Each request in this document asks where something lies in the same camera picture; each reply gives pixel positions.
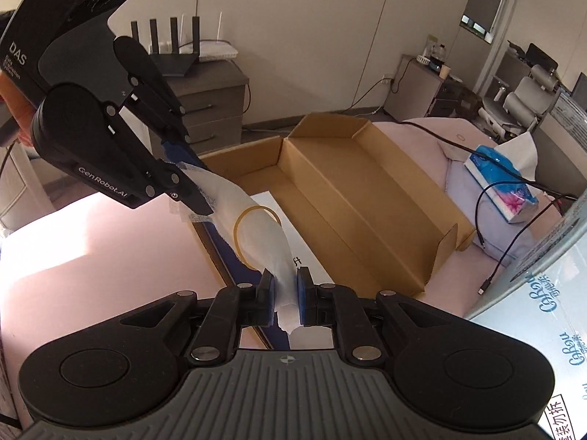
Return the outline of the operator hand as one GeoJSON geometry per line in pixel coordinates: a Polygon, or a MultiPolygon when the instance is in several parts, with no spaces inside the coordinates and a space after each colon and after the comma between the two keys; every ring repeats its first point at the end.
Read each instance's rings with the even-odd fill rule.
{"type": "Polygon", "coordinates": [[[32,147],[31,127],[36,109],[4,73],[0,74],[0,94],[1,101],[7,105],[19,125],[19,141],[27,147],[32,147]]]}

